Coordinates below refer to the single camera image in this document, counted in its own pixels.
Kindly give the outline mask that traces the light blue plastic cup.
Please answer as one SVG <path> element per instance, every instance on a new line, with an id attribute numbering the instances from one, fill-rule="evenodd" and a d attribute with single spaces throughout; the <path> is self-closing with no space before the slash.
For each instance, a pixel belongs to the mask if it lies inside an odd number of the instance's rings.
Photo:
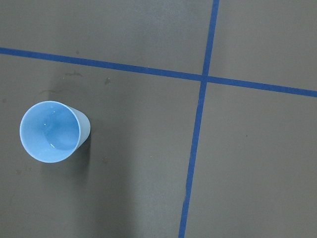
<path id="1" fill-rule="evenodd" d="M 57 163 L 70 157 L 89 137 L 91 124 L 81 111 L 56 101 L 33 105 L 22 117 L 19 134 L 37 161 Z"/>

